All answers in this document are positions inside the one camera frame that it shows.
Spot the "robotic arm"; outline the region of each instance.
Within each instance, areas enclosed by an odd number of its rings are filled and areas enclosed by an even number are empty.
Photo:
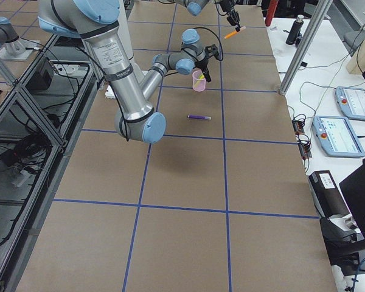
[[[168,2],[185,6],[190,14],[198,16],[210,0],[168,0]],[[227,15],[229,24],[234,26],[235,30],[239,32],[241,28],[239,24],[239,13],[234,9],[236,0],[215,0],[215,5],[220,5],[222,11]]]
[[[181,51],[155,56],[139,83],[117,33],[119,6],[119,0],[40,0],[38,19],[41,28],[50,33],[90,44],[122,108],[115,118],[117,132],[126,139],[155,143],[163,137],[166,121],[148,99],[168,70],[188,75],[196,66],[210,78],[208,58],[217,56],[217,48],[204,47],[196,30],[187,30]]]
[[[7,53],[14,57],[26,51],[26,47],[20,40],[19,35],[5,17],[0,17],[0,48],[2,45],[4,45]]]

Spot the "metal rack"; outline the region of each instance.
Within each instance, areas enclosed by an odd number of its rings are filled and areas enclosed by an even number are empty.
[[[11,127],[8,131],[1,131],[3,125],[11,119],[10,109],[14,108],[27,118],[27,122],[31,120],[34,127],[43,132],[51,143],[50,151],[44,157],[43,168],[32,175],[22,187],[14,187],[6,171],[0,172],[2,180],[0,181],[0,239],[8,233],[5,236],[5,242],[0,246],[0,291],[14,289],[16,278],[28,261],[36,241],[35,235],[39,233],[54,197],[54,190],[60,181],[62,170],[68,162],[66,152],[74,146],[81,129],[81,117],[89,110],[97,91],[94,72],[88,62],[59,61],[51,56],[49,57],[55,64],[62,66],[75,64],[85,68],[73,77],[79,80],[81,85],[77,94],[75,96],[68,94],[68,88],[72,86],[72,83],[68,87],[68,81],[59,75],[54,76],[53,87],[48,90],[38,92],[27,90],[26,84],[40,63],[45,60],[46,55],[51,52],[57,40],[57,36],[50,38],[20,78],[16,78],[0,59],[0,74],[11,86],[0,105],[0,153],[5,150],[4,147],[14,145],[27,135],[21,126],[21,128]],[[63,102],[62,110],[65,110],[65,120],[56,128],[43,107],[49,106],[52,102],[60,104],[57,100],[67,102],[71,99],[70,104]]]

